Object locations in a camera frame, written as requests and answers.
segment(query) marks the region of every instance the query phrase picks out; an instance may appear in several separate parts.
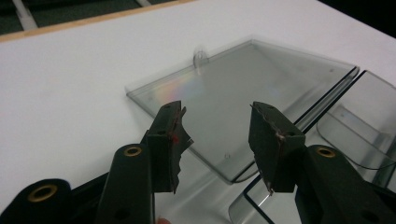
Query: clear plastic container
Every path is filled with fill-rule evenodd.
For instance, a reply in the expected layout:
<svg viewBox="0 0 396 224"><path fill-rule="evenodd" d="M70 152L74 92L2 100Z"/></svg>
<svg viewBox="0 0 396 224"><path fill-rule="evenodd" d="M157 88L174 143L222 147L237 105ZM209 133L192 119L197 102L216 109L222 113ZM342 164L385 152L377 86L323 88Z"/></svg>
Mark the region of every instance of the clear plastic container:
<svg viewBox="0 0 396 224"><path fill-rule="evenodd" d="M348 85L358 71L352 64L253 39L212 57L199 51L190 66L126 89L152 117L161 105L181 100L188 109L183 125L195 142L190 150L226 182L235 183L257 172L248 146L253 101L276 106L303 128L315 118L309 112L317 114L320 102Z"/></svg>
<svg viewBox="0 0 396 224"><path fill-rule="evenodd" d="M362 178L396 192L396 89L364 71L307 132L306 145L341 150ZM301 223L294 194L268 197L258 175L229 209L235 223Z"/></svg>

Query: white table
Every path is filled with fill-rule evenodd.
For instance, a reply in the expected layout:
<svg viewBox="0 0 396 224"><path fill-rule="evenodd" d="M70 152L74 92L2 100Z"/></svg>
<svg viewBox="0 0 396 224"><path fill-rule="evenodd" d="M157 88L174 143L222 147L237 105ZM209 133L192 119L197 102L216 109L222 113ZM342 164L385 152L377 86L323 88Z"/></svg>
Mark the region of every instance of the white table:
<svg viewBox="0 0 396 224"><path fill-rule="evenodd" d="M192 58L249 35L369 69L396 85L396 40L313 0L201 0L0 43L0 211L43 178L75 188L108 171L151 118L125 96ZM176 195L156 195L173 223L230 223L249 180L223 183L185 152Z"/></svg>

